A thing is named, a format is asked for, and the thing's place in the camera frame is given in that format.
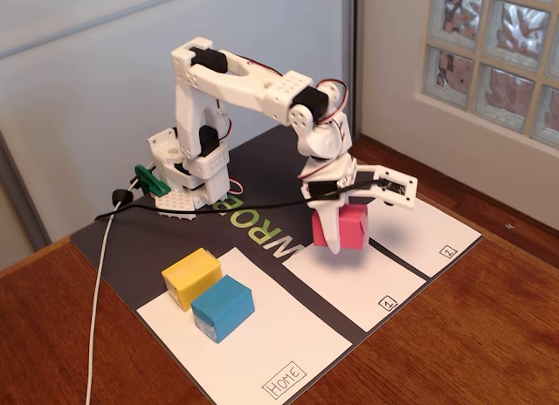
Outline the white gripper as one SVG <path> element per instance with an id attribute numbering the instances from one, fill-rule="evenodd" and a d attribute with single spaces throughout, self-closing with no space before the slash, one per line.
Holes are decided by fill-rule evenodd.
<path id="1" fill-rule="evenodd" d="M 359 202 L 373 201 L 376 196 L 370 189 L 376 185 L 375 170 L 359 164 L 350 154 L 337 159 L 315 160 L 310 157 L 299 174 L 300 191 L 306 205 L 315 209 L 321 221 L 323 236 L 333 254 L 341 250 L 339 210 L 350 199 Z"/>

